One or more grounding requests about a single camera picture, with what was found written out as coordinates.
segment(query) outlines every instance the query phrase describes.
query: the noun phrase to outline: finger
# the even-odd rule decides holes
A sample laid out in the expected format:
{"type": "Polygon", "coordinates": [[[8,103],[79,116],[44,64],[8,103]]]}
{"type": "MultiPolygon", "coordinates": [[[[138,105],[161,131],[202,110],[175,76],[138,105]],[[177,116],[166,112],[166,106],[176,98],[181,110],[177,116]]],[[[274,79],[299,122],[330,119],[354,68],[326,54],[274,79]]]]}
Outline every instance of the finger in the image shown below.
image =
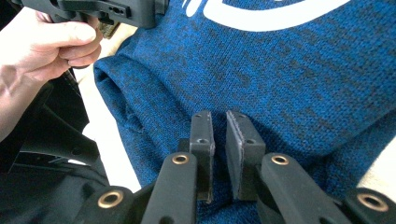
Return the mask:
{"type": "Polygon", "coordinates": [[[93,53],[99,47],[102,39],[102,33],[99,30],[96,30],[96,38],[91,43],[83,46],[61,48],[59,50],[59,56],[67,60],[84,57],[93,53]]]}
{"type": "Polygon", "coordinates": [[[94,63],[99,58],[101,50],[102,50],[102,48],[99,45],[99,47],[90,55],[70,60],[69,65],[73,66],[73,67],[81,67],[81,66],[85,66],[85,65],[94,63]]]}
{"type": "Polygon", "coordinates": [[[61,58],[56,58],[52,63],[48,63],[31,72],[25,73],[26,76],[34,78],[39,81],[48,81],[61,76],[64,71],[70,68],[68,61],[61,58]]]}
{"type": "Polygon", "coordinates": [[[42,22],[33,38],[32,48],[40,51],[91,43],[96,38],[96,31],[89,24],[79,21],[42,22]]]}

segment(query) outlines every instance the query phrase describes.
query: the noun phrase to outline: white logo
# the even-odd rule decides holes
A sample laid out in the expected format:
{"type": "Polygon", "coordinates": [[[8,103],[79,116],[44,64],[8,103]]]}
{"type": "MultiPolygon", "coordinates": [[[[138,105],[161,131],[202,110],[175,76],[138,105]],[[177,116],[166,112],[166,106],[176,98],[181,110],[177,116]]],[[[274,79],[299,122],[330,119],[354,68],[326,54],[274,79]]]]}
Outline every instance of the white logo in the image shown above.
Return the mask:
{"type": "MultiPolygon", "coordinates": [[[[287,29],[319,18],[350,0],[304,0],[286,7],[266,10],[248,10],[232,7],[222,0],[207,0],[204,15],[208,19],[234,29],[265,32],[287,29]]],[[[192,17],[202,0],[191,0],[186,15],[192,17]]]]}

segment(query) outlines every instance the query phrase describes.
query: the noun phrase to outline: metal ring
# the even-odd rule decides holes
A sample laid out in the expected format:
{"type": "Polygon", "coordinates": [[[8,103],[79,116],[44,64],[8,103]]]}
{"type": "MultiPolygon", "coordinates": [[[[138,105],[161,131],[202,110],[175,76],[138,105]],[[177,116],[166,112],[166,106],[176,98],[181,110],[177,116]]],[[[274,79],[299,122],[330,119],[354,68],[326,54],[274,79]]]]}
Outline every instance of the metal ring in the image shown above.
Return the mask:
{"type": "Polygon", "coordinates": [[[361,193],[358,194],[358,200],[364,206],[371,208],[377,212],[387,212],[389,207],[382,199],[373,194],[361,193]]]}
{"type": "Polygon", "coordinates": [[[101,208],[111,208],[117,206],[123,200],[123,192],[118,189],[113,189],[105,194],[103,194],[98,200],[98,206],[101,208]],[[115,196],[115,200],[108,200],[108,197],[115,196]]]}
{"type": "Polygon", "coordinates": [[[185,164],[189,162],[189,157],[186,155],[176,155],[172,158],[172,162],[177,165],[185,164]]]}
{"type": "Polygon", "coordinates": [[[284,156],[276,155],[276,156],[273,156],[271,158],[271,160],[274,163],[278,164],[278,165],[287,165],[287,164],[289,164],[289,160],[286,157],[284,157],[284,156]]]}

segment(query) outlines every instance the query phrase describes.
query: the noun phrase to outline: blue knit sweater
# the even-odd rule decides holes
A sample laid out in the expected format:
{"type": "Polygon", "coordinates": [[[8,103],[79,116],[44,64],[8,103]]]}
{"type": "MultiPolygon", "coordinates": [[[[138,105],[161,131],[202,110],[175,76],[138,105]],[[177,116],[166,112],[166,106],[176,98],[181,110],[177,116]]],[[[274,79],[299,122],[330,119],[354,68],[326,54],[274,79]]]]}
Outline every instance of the blue knit sweater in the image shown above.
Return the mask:
{"type": "Polygon", "coordinates": [[[143,186],[191,116],[211,111],[215,194],[198,221],[257,223],[254,203],[232,198],[225,112],[248,115],[269,151],[343,197],[396,134],[395,24],[389,0],[173,0],[95,64],[96,84],[143,186]]]}

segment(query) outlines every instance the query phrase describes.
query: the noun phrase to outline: black clamp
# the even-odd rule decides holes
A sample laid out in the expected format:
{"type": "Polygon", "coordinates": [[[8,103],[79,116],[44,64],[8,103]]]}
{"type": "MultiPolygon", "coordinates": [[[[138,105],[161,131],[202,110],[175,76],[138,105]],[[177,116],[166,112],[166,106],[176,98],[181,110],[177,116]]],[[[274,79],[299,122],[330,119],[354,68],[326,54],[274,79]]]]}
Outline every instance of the black clamp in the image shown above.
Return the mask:
{"type": "MultiPolygon", "coordinates": [[[[292,157],[265,154],[249,118],[227,112],[226,152],[233,196],[257,201],[261,222],[395,223],[396,204],[371,189],[353,189],[342,202],[328,196],[292,157]]],[[[75,223],[195,223],[196,201],[210,203],[214,141],[211,114],[192,116],[191,138],[169,155],[156,182],[132,194],[108,187],[91,196],[75,223]]]]}
{"type": "Polygon", "coordinates": [[[51,16],[54,22],[87,21],[87,16],[113,24],[123,22],[136,27],[153,28],[155,15],[164,15],[169,0],[12,0],[51,16]]]}

